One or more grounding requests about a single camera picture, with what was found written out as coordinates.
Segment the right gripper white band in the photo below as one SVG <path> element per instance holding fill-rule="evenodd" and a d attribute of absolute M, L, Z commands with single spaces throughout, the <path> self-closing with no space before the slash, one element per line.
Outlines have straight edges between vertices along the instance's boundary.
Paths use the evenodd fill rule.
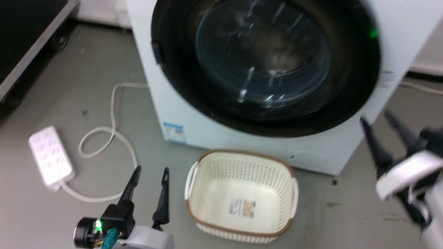
<path fill-rule="evenodd" d="M 423 230 L 431 225 L 442 227 L 442 129 L 423 129 L 416 137 L 393 112 L 385 110 L 383 114 L 405 145 L 406 156 L 393 163 L 372 125 L 360 118 L 374 164 L 377 170 L 384 170 L 376 182 L 379 199 L 397 197 Z"/>

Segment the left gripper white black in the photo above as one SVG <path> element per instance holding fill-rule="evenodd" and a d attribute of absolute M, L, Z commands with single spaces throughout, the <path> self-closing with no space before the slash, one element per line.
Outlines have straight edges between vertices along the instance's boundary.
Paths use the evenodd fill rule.
<path fill-rule="evenodd" d="M 134 190 L 139 183 L 142 167 L 136 166 L 117 204 L 109 205 L 99 218 L 82 218 L 73 232 L 73 244 L 78 249 L 173 249 L 171 234 L 162 225 L 170 222 L 169 178 L 164 169 L 161 194 L 153 214 L 152 227 L 136 225 L 133 217 Z"/>

